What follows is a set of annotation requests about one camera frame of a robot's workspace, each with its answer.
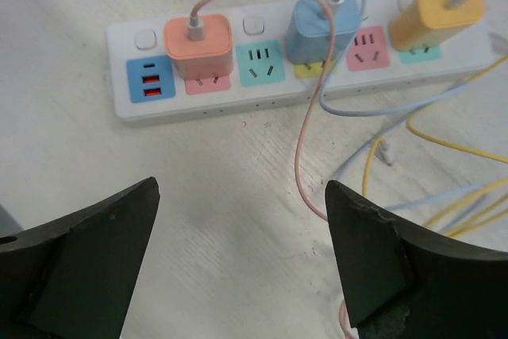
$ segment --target white wooden surface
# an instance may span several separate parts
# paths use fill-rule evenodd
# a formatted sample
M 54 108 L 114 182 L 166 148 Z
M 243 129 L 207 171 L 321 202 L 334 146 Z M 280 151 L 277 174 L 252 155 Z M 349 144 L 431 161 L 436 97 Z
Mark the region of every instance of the white wooden surface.
M 125 339 L 340 337 L 341 291 L 327 226 L 305 208 L 293 180 L 304 106 L 147 129 L 126 128 L 114 117 L 106 26 L 186 12 L 196 1 L 0 0 L 0 202 L 29 228 L 154 175 L 162 198 Z M 508 36 L 508 3 L 487 1 L 492 29 Z M 507 76 L 505 65 L 418 124 L 508 155 Z M 389 106 L 440 88 L 334 103 Z M 391 119 L 315 113 L 302 161 L 313 200 L 322 205 L 322 183 Z M 371 198 L 380 205 L 507 174 L 501 164 L 428 144 L 404 129 L 390 139 L 399 162 L 393 168 L 376 162 L 372 171 Z M 356 190 L 363 164 L 344 178 Z M 404 215 L 423 222 L 437 208 Z M 464 239 L 508 251 L 507 227 L 505 219 Z

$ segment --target teal outlet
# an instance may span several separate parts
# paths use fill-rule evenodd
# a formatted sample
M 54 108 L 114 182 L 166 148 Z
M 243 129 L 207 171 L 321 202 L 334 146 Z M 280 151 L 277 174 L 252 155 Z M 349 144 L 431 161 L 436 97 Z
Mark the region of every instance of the teal outlet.
M 281 83 L 286 79 L 283 53 L 277 40 L 237 45 L 237 60 L 244 87 Z
M 421 48 L 411 49 L 405 52 L 399 52 L 398 57 L 403 64 L 415 64 L 422 61 L 439 60 L 441 58 L 441 48 Z

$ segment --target yellow charger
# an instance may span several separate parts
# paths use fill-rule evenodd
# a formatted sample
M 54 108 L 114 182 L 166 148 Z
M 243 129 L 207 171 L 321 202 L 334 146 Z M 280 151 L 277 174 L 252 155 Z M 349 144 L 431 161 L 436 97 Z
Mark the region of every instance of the yellow charger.
M 391 43 L 399 51 L 431 48 L 482 20 L 484 0 L 450 9 L 452 0 L 414 0 L 390 23 Z

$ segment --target pink charger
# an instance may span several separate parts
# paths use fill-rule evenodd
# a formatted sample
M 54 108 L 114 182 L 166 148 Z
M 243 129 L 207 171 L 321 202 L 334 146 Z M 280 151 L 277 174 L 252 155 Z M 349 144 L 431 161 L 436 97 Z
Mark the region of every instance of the pink charger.
M 233 71 L 233 35 L 223 15 L 200 17 L 205 39 L 193 41 L 187 30 L 188 17 L 172 19 L 164 26 L 166 53 L 183 79 L 223 77 Z

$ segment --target power outlet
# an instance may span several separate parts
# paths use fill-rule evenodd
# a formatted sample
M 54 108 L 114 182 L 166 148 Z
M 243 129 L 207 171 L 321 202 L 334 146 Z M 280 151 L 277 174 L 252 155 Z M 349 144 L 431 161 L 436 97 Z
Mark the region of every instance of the power outlet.
M 186 79 L 185 91 L 188 95 L 212 93 L 214 91 L 227 91 L 231 88 L 231 79 L 228 75 L 212 79 Z
M 332 70 L 332 66 L 335 65 L 335 61 L 336 60 L 332 60 L 332 63 L 330 64 L 330 67 L 328 69 L 328 73 L 330 73 L 330 71 Z M 319 61 L 317 63 L 293 65 L 294 76 L 297 79 L 313 79 L 321 75 L 324 67 L 325 61 Z
M 422 61 L 440 60 L 441 48 L 437 46 L 432 48 L 411 49 L 409 51 L 399 52 L 398 58 L 403 64 L 415 64 Z
M 168 56 L 129 60 L 125 65 L 132 103 L 175 97 L 175 79 Z
M 244 87 L 281 83 L 286 79 L 283 53 L 277 40 L 237 45 L 237 61 Z
M 390 66 L 387 38 L 383 27 L 361 28 L 346 55 L 350 71 L 368 71 Z

